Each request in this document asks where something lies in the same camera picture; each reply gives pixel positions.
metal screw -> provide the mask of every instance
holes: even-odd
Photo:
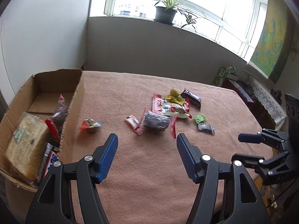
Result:
[[[210,161],[211,157],[209,155],[203,155],[202,159],[204,159],[205,161]]]
[[[238,167],[240,167],[242,165],[242,163],[239,160],[234,161],[234,164]]]
[[[85,161],[90,161],[92,160],[92,156],[91,155],[87,155],[86,157],[84,157]]]
[[[61,162],[60,162],[60,161],[56,161],[56,162],[53,164],[54,167],[59,167],[60,165],[61,165]]]

snack package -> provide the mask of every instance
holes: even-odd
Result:
[[[43,156],[41,165],[39,167],[38,175],[36,177],[36,180],[39,184],[41,183],[41,181],[43,180],[43,177],[45,176],[45,175],[43,175],[43,173],[44,173],[44,169],[45,169],[45,166],[47,163],[48,156],[51,151],[54,151],[55,153],[57,153],[59,151],[59,148],[55,146],[55,142],[53,142],[53,141],[47,142],[47,145],[46,145],[46,150],[44,152],[44,156]]]
[[[136,130],[136,127],[138,126],[139,121],[136,119],[136,117],[134,115],[125,117],[125,120],[130,124],[130,126],[132,126],[132,128],[134,129],[134,131],[137,135],[141,135],[143,133],[142,131],[140,131],[140,129]]]
[[[152,111],[165,116],[175,116],[179,118],[192,118],[189,114],[189,99],[185,99],[183,105],[169,102],[166,96],[154,93],[152,98]]]
[[[44,179],[44,177],[46,176],[47,172],[49,171],[50,167],[59,160],[59,156],[57,153],[55,153],[54,151],[51,151],[48,158],[47,158],[47,162],[44,166],[44,171],[42,173],[42,179]]]
[[[184,89],[184,91],[181,93],[181,97],[184,99],[189,99],[190,103],[192,103],[194,106],[198,107],[200,109],[201,107],[201,98],[195,95],[194,93],[191,93],[190,91]]]
[[[138,126],[135,128],[135,130],[139,131],[140,134],[142,134],[145,129],[154,132],[159,132],[159,131],[165,131],[168,127],[170,127],[170,134],[173,139],[176,139],[175,122],[177,117],[178,117],[177,115],[168,117],[144,109],[143,116],[140,122],[138,123]]]
[[[79,127],[79,129],[86,129],[88,132],[94,133],[99,129],[100,126],[102,126],[101,122],[97,122],[91,118],[88,118],[82,122],[82,125]]]
[[[200,123],[200,124],[198,124],[198,129],[201,130],[201,131],[211,133],[212,135],[215,134],[214,127],[211,126],[211,125],[208,125],[208,124]]]
[[[35,186],[39,167],[50,132],[39,117],[23,112],[21,122],[13,134],[6,157],[21,179]]]
[[[234,74],[235,72],[236,72],[236,68],[232,65],[229,65],[227,67],[220,67],[214,81],[212,82],[212,86],[221,87],[227,75]]]
[[[183,105],[184,101],[185,101],[182,98],[182,96],[178,93],[178,91],[173,89],[173,88],[170,90],[169,95],[167,95],[165,98],[169,102],[176,103],[176,104],[179,104],[179,105]]]
[[[194,120],[197,124],[200,124],[200,123],[203,123],[203,122],[207,121],[207,118],[203,114],[195,115],[195,116],[193,116],[193,118],[194,118]]]
[[[45,120],[48,125],[51,133],[55,137],[55,140],[60,143],[60,135],[62,132],[63,123],[68,115],[68,107],[64,105],[65,100],[63,96],[60,94],[58,100],[58,107],[55,109],[53,115]]]

speaker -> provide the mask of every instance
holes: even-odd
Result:
[[[289,137],[293,150],[299,155],[299,96],[286,94],[286,113],[289,117]]]

chocolate bar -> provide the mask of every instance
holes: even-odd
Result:
[[[43,172],[43,175],[42,175],[42,178],[44,179],[44,177],[46,176],[47,172],[49,171],[50,167],[56,162],[59,160],[59,157],[58,155],[51,151],[49,156],[48,156],[48,159],[47,159],[47,162],[46,162],[46,165],[44,167],[44,172]]]
[[[53,146],[50,143],[47,143],[47,145],[46,145],[46,151],[44,152],[44,156],[43,156],[41,165],[39,167],[38,175],[36,177],[36,180],[38,181],[38,183],[40,183],[41,180],[42,180],[42,178],[41,178],[42,177],[42,172],[44,171],[44,167],[46,165],[47,158],[48,158],[49,153],[52,150],[52,148],[53,148]]]
[[[198,129],[202,130],[202,131],[205,131],[205,132],[209,132],[213,135],[215,134],[214,127],[211,126],[211,125],[208,125],[208,124],[200,123],[200,124],[198,124]]]
[[[196,96],[194,93],[191,93],[190,91],[188,91],[186,89],[181,93],[181,96],[184,99],[186,99],[186,98],[189,99],[190,103],[192,103],[194,106],[196,106],[200,109],[200,107],[201,107],[201,98],[200,97]]]

lace tablecloth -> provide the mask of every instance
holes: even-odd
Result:
[[[272,119],[274,119],[276,123],[275,130],[280,130],[285,122],[285,119],[287,118],[286,111],[273,98],[270,93],[270,89],[260,81],[249,75],[246,83],[252,86],[255,96],[271,115]]]

